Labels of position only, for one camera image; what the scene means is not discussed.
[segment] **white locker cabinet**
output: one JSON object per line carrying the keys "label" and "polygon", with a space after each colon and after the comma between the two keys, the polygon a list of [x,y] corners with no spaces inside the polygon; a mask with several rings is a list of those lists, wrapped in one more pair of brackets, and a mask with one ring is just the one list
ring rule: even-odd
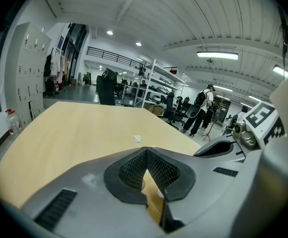
{"label": "white locker cabinet", "polygon": [[19,115],[23,128],[44,110],[42,86],[49,45],[50,38],[30,22],[17,25],[9,45],[4,83],[6,105]]}

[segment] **water bottle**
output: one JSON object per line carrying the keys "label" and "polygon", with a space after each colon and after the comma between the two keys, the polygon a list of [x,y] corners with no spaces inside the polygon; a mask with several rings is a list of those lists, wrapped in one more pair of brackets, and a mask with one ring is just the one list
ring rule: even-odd
{"label": "water bottle", "polygon": [[12,111],[11,109],[7,109],[5,112],[7,113],[6,123],[7,123],[9,134],[15,140],[16,137],[19,136],[20,131],[21,131],[19,118],[16,115],[15,111]]}

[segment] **shelf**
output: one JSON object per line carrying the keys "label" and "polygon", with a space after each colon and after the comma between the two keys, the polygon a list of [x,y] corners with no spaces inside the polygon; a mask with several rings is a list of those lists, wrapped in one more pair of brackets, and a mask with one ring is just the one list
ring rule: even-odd
{"label": "shelf", "polygon": [[166,86],[166,87],[168,87],[168,88],[170,88],[170,89],[178,90],[178,88],[176,88],[175,86],[166,84],[164,81],[161,81],[161,80],[159,80],[159,79],[157,79],[157,78],[152,77],[150,80],[151,80],[151,82],[160,84],[160,85],[162,85],[162,86]]}
{"label": "shelf", "polygon": [[153,90],[149,90],[149,89],[148,89],[148,91],[149,91],[150,93],[159,94],[159,95],[163,95],[163,96],[167,97],[167,94],[163,94],[163,93],[155,92],[155,91],[153,91]]}
{"label": "shelf", "polygon": [[[145,68],[152,70],[152,66],[153,66],[153,63],[148,63],[145,65]],[[158,74],[161,74],[164,77],[167,77],[168,79],[172,81],[185,83],[182,79],[178,78],[173,73],[170,73],[169,71],[164,70],[163,68],[159,67],[157,64],[155,64],[154,66],[154,71],[157,72]]]}
{"label": "shelf", "polygon": [[144,102],[151,103],[151,104],[156,104],[156,102],[154,102],[154,101],[144,101]]}

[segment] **ceiling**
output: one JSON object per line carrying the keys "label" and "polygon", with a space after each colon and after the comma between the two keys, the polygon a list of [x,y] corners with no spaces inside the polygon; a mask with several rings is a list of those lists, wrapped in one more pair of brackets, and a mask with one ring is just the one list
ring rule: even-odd
{"label": "ceiling", "polygon": [[[186,73],[187,82],[233,89],[227,97],[269,100],[282,77],[282,32],[274,0],[47,0],[59,22],[97,27],[98,35],[135,45]],[[199,58],[198,51],[238,53],[238,60]],[[286,56],[288,70],[288,53]]]}

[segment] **railing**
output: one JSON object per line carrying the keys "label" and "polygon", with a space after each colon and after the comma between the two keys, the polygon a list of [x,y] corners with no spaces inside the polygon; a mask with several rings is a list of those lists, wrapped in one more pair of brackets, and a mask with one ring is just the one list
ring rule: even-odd
{"label": "railing", "polygon": [[129,66],[129,67],[133,67],[135,69],[140,69],[141,67],[143,67],[143,64],[138,62],[138,61],[134,61],[130,58],[121,56],[119,54],[109,52],[106,50],[93,48],[93,47],[88,47],[86,54],[89,56],[94,56],[94,57],[99,57],[99,58],[119,62],[119,63],[122,63],[124,65]]}

